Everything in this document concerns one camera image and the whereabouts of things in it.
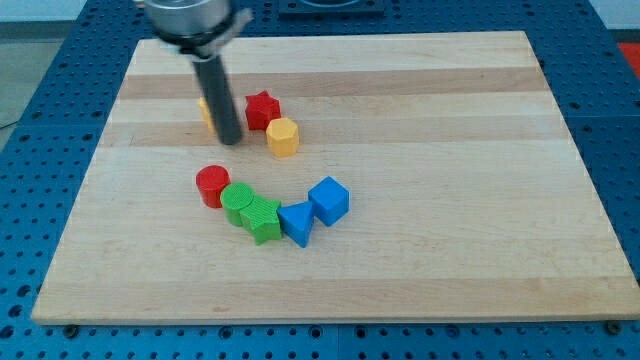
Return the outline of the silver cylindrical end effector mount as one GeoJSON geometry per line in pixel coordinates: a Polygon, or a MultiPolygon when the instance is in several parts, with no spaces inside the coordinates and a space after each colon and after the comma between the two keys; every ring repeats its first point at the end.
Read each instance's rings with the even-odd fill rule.
{"type": "Polygon", "coordinates": [[[253,20],[232,0],[143,0],[156,36],[174,52],[214,58],[253,20]]]}

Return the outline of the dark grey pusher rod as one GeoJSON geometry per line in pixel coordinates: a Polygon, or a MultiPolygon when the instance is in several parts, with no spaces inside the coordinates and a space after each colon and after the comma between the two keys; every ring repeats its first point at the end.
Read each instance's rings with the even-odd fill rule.
{"type": "Polygon", "coordinates": [[[242,139],[242,129],[221,58],[216,56],[194,62],[193,68],[219,141],[224,145],[238,144],[242,139]]]}

